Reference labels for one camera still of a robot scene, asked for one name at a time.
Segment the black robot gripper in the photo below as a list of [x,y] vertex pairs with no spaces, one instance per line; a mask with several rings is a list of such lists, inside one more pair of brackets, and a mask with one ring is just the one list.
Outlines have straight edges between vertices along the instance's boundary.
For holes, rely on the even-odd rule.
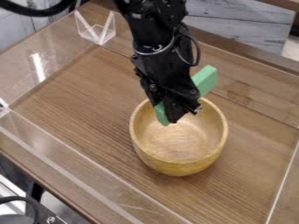
[[152,105],[163,103],[169,123],[177,123],[185,113],[200,113],[200,93],[191,78],[201,53],[196,39],[171,36],[164,43],[155,43],[152,38],[137,37],[133,51],[131,61],[141,87]]

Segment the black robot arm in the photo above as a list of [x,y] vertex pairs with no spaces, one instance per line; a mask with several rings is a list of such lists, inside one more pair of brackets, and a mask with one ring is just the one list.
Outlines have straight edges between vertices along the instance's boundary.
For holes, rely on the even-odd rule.
[[132,33],[135,74],[152,103],[157,121],[167,126],[195,114],[200,90],[191,68],[200,47],[183,22],[185,0],[113,0]]

